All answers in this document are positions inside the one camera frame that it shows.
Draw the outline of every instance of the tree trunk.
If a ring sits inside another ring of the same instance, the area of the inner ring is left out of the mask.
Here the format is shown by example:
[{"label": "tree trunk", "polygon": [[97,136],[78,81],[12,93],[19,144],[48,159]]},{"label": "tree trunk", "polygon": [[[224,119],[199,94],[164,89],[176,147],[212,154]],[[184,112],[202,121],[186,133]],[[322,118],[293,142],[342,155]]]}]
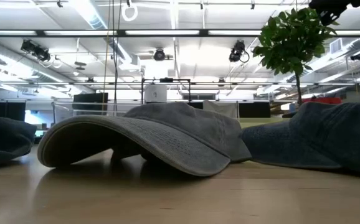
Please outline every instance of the tree trunk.
[{"label": "tree trunk", "polygon": [[300,90],[300,79],[299,75],[296,75],[296,87],[298,89],[298,104],[302,105],[302,91]]}]

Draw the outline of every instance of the baseball cap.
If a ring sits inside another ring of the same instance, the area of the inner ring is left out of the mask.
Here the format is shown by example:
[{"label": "baseball cap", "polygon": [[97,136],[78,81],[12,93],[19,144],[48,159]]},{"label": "baseball cap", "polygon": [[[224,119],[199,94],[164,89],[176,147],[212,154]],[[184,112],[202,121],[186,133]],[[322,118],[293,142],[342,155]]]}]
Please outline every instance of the baseball cap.
[{"label": "baseball cap", "polygon": [[210,176],[251,158],[241,133],[236,119],[219,113],[185,103],[153,103],[124,117],[66,119],[43,137],[38,158],[47,167],[59,167],[107,149],[122,158],[147,152],[185,173]]},{"label": "baseball cap", "polygon": [[256,162],[360,172],[360,103],[304,103],[292,119],[245,128],[242,138]]},{"label": "baseball cap", "polygon": [[33,146],[35,132],[34,125],[0,118],[0,165],[28,154]]}]

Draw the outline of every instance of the green leaves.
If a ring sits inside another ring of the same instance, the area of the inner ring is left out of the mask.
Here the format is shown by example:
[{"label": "green leaves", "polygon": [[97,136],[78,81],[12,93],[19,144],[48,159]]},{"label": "green leaves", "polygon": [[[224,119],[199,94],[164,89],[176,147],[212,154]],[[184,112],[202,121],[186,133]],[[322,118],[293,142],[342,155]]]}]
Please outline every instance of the green leaves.
[{"label": "green leaves", "polygon": [[277,22],[276,20],[270,16],[270,18],[268,19],[268,26],[271,30],[274,30],[277,27]]},{"label": "green leaves", "polygon": [[293,69],[295,71],[295,75],[301,75],[303,73],[303,65],[301,63],[295,65]]},{"label": "green leaves", "polygon": [[261,57],[262,66],[279,73],[295,72],[301,75],[313,57],[325,53],[324,42],[336,34],[333,28],[325,27],[314,9],[280,12],[270,17],[258,37],[262,46],[255,47],[254,57]]},{"label": "green leaves", "polygon": [[313,70],[309,65],[305,65],[305,68],[306,68],[307,70]]}]

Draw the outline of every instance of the cap brim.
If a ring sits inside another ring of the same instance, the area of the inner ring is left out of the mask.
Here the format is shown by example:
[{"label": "cap brim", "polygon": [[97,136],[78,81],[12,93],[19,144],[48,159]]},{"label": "cap brim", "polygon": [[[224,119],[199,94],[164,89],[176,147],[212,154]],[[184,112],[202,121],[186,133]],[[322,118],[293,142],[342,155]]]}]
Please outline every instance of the cap brim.
[{"label": "cap brim", "polygon": [[169,126],[134,118],[84,115],[53,126],[39,144],[38,158],[47,167],[72,164],[113,148],[123,154],[142,147],[165,163],[197,176],[210,176],[230,159]]},{"label": "cap brim", "polygon": [[245,128],[242,139],[255,162],[305,169],[341,168],[303,140],[293,138],[289,121]]}]

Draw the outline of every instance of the table surface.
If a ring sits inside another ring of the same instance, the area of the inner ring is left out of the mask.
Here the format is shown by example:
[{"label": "table surface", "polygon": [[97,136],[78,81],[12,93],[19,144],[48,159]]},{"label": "table surface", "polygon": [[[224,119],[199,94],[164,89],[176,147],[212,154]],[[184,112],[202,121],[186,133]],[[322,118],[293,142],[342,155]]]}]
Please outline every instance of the table surface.
[{"label": "table surface", "polygon": [[111,163],[111,151],[50,169],[33,149],[0,167],[2,223],[360,224],[360,177],[246,162],[200,179],[140,157]]}]

